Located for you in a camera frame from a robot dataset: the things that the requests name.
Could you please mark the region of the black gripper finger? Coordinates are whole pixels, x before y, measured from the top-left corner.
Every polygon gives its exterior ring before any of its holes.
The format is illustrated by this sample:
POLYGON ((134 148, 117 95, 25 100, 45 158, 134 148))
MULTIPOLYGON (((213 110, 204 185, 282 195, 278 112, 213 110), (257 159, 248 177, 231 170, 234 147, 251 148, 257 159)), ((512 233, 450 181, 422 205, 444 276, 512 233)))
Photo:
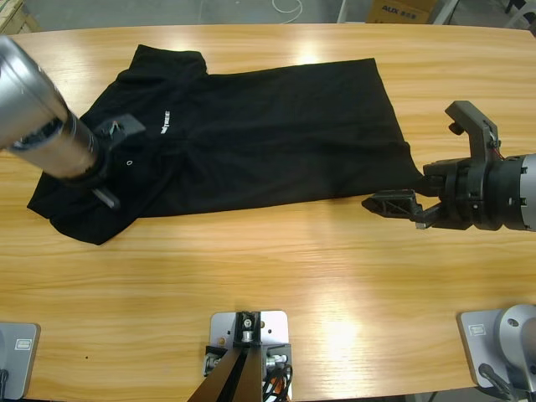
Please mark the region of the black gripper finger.
POLYGON ((423 209, 413 189, 384 190, 366 198, 362 206, 384 218, 407 219, 412 222, 436 222, 441 217, 441 205, 423 209))
POLYGON ((451 196, 451 162, 438 161, 427 164, 421 194, 428 197, 451 196))

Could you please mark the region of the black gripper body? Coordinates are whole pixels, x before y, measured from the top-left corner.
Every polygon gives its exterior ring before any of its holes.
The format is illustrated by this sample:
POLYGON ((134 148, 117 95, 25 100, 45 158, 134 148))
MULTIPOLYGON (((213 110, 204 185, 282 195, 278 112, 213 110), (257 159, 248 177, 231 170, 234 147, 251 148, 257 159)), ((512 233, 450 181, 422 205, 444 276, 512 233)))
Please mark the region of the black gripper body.
POLYGON ((96 163, 84 174, 74 178, 62 180, 67 186, 91 191, 109 209, 119 209, 120 199, 106 187, 106 181, 111 175, 111 162, 114 146, 109 143, 101 143, 96 163))
POLYGON ((522 157, 486 162, 472 158, 445 161, 451 162, 451 196, 439 197, 441 217, 436 222, 416 222, 417 228, 523 229, 522 157))

